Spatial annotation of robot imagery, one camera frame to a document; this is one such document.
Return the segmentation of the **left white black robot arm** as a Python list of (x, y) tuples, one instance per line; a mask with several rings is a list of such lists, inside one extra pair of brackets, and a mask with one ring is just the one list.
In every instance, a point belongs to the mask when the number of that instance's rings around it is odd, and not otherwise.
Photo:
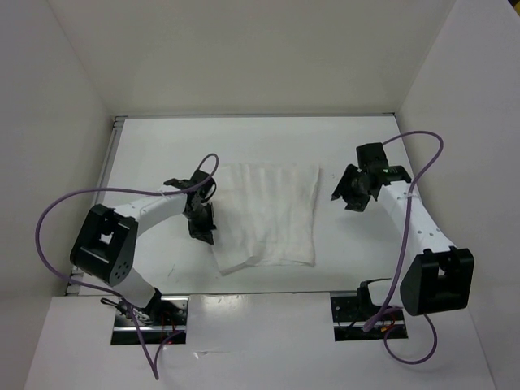
[(141, 323), (183, 323), (186, 314), (163, 300), (162, 293), (133, 266), (137, 238), (166, 219), (182, 215), (191, 238), (213, 245), (216, 226), (210, 199), (216, 188), (213, 178), (197, 170), (188, 180), (165, 181), (158, 195), (115, 208), (94, 205), (71, 250), (71, 263), (123, 296)]

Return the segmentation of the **white pleated skirt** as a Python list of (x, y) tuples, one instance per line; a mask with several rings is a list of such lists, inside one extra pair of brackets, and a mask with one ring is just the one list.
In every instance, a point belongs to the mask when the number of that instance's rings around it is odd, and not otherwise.
[(213, 255), (219, 272), (312, 267), (317, 164), (230, 163), (216, 173)]

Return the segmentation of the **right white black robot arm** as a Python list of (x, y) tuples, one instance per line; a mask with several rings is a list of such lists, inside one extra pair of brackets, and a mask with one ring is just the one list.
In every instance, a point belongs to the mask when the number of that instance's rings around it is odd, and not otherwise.
[(399, 306), (412, 316), (467, 307), (474, 256), (439, 229), (404, 167), (363, 171), (350, 164), (331, 195), (333, 201), (340, 198), (346, 210), (357, 212), (363, 212), (370, 200), (377, 201), (404, 245), (392, 280), (375, 281), (369, 292), (357, 298), (360, 316), (375, 319), (384, 306)]

